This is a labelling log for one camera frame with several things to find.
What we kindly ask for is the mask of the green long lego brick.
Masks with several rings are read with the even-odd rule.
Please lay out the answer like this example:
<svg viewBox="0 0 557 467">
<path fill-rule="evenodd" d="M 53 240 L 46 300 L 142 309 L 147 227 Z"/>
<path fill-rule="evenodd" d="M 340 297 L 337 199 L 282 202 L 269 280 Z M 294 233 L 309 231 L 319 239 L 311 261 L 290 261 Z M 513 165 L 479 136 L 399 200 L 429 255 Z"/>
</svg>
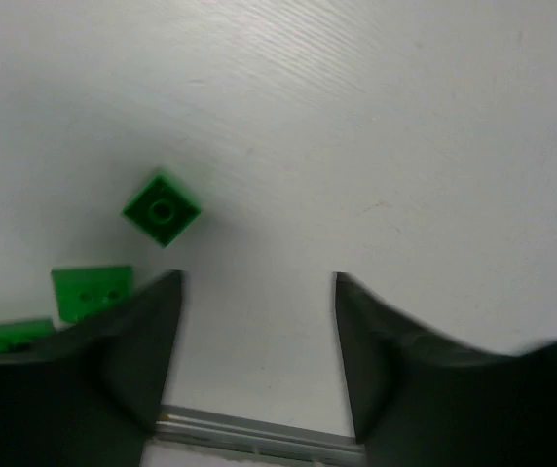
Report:
<svg viewBox="0 0 557 467">
<path fill-rule="evenodd" d="M 50 318 L 0 323 L 0 354 L 26 350 L 55 331 Z"/>
</svg>

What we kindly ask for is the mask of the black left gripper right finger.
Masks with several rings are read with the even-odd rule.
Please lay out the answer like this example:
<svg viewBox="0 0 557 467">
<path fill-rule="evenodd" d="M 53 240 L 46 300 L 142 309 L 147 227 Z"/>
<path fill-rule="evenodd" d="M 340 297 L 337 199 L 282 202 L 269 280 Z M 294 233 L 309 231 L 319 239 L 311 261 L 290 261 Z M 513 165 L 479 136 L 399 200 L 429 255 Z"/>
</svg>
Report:
<svg viewBox="0 0 557 467">
<path fill-rule="evenodd" d="M 370 466 L 557 466 L 557 341 L 502 355 L 335 276 L 357 442 Z"/>
</svg>

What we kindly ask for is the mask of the dark green square lego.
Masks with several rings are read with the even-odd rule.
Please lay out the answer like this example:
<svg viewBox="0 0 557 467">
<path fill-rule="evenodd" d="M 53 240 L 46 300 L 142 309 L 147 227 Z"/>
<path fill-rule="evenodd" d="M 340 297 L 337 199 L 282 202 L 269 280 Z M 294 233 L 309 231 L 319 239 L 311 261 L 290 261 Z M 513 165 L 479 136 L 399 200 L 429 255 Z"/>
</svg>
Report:
<svg viewBox="0 0 557 467">
<path fill-rule="evenodd" d="M 163 168 L 154 170 L 122 214 L 143 234 L 168 247 L 201 214 L 196 198 Z"/>
</svg>

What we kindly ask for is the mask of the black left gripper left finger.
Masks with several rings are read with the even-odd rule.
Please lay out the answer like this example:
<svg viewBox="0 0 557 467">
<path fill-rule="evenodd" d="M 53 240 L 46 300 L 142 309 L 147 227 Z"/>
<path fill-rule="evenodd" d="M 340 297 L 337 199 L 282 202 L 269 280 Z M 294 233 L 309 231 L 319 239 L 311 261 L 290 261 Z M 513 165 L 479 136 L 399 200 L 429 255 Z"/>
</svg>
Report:
<svg viewBox="0 0 557 467">
<path fill-rule="evenodd" d="M 0 466 L 137 466 L 184 297 L 170 270 L 85 321 L 0 354 Z"/>
</svg>

